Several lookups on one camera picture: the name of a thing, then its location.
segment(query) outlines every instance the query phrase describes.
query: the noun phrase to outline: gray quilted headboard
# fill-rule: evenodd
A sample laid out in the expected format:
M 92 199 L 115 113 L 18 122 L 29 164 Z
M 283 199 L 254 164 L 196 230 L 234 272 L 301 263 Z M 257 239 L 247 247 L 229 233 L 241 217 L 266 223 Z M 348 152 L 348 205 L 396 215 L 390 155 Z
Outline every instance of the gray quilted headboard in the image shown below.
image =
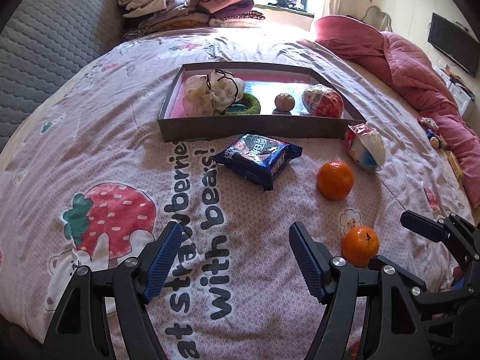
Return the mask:
M 0 34 L 0 151 L 81 68 L 120 43 L 117 0 L 23 0 Z

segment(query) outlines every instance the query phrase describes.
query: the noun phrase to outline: tangerine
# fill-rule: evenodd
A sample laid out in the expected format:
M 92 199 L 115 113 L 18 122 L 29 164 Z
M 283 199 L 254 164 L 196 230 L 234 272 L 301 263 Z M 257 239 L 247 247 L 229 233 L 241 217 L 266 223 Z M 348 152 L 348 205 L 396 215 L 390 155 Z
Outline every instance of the tangerine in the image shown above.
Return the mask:
M 347 197 L 354 181 L 352 170 L 342 161 L 324 163 L 317 173 L 317 187 L 330 200 Z
M 357 268 L 368 265 L 368 261 L 378 254 L 377 233 L 367 226 L 355 226 L 342 240 L 342 254 Z

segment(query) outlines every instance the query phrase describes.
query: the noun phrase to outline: bed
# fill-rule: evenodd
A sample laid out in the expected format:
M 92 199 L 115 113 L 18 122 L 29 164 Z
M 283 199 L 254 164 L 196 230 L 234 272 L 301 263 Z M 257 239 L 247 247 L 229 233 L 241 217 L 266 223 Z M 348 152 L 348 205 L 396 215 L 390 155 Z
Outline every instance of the bed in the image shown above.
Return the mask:
M 42 102 L 120 43 L 117 0 L 23 0 L 0 34 L 0 151 Z
M 450 254 L 402 228 L 399 219 L 411 209 L 434 219 L 456 212 L 473 222 L 450 165 L 431 148 L 418 114 L 399 95 L 309 37 L 288 26 L 151 35 L 91 62 L 40 105 L 0 154 L 0 314 L 42 343 L 78 265 L 116 266 L 137 255 L 169 220 L 191 230 L 174 264 L 181 268 L 170 272 L 166 288 L 148 306 L 170 359 L 303 359 L 324 308 L 309 295 L 290 250 L 287 230 L 294 221 L 340 254 L 345 215 L 358 215 L 377 231 L 381 254 L 424 279 L 430 290 L 448 286 L 455 264 Z M 302 157 L 273 191 L 263 192 L 229 169 L 213 168 L 211 156 L 235 137 L 162 142 L 156 118 L 177 70 L 212 60 L 315 69 L 380 131 L 386 164 L 368 174 L 351 162 L 340 140 L 291 139 L 303 147 Z M 334 159 L 352 163 L 355 175 L 352 193 L 340 202 L 325 200 L 315 186 L 318 167 Z M 437 196 L 439 210 L 430 209 L 424 187 Z M 217 198 L 205 202 L 205 196 Z M 91 239 L 75 237 L 66 224 L 69 212 L 82 209 L 82 197 L 123 214 L 90 216 Z M 136 199 L 140 208 L 129 211 Z M 219 249 L 227 255 L 219 270 L 227 283 L 205 286 L 212 263 L 206 254 Z M 219 297 L 223 307 L 213 304 Z M 117 358 L 127 359 L 111 302 L 107 309 Z M 350 344 L 359 340 L 363 310 L 359 299 Z M 169 330 L 176 323 L 185 327 L 183 334 Z

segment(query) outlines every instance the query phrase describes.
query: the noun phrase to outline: gray box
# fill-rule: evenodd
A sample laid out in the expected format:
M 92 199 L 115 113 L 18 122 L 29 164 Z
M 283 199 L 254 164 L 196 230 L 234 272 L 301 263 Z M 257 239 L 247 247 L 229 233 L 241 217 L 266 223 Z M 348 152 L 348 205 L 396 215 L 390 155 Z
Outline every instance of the gray box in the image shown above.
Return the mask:
M 288 73 L 307 83 L 322 84 L 335 89 L 343 99 L 346 118 L 303 115 L 223 115 L 170 118 L 185 75 L 209 74 L 214 69 L 240 73 Z M 158 124 L 165 142 L 173 140 L 208 140 L 257 131 L 262 135 L 283 138 L 345 138 L 348 125 L 364 123 L 365 118 L 348 99 L 315 70 L 308 67 L 257 62 L 202 62 L 184 64 L 165 96 Z

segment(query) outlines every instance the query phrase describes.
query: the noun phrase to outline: cardboard box tray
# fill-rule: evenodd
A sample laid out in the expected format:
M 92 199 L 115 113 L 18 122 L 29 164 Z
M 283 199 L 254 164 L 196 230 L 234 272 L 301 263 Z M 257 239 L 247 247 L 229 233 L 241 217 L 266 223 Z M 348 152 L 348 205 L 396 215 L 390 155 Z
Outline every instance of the cardboard box tray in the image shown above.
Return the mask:
M 246 92 L 258 98 L 260 115 L 222 115 L 187 117 L 183 110 L 183 84 L 186 79 L 222 69 L 246 81 Z M 315 84 L 335 89 L 343 98 L 341 119 L 307 115 L 301 93 Z M 274 115 L 274 100 L 279 93 L 295 98 L 291 115 Z M 315 70 L 286 64 L 258 62 L 202 62 L 184 64 L 175 76 L 165 96 L 158 124 L 165 142 L 228 137 L 257 131 L 263 135 L 283 138 L 340 138 L 344 139 L 348 125 L 364 123 L 362 114 L 331 83 Z

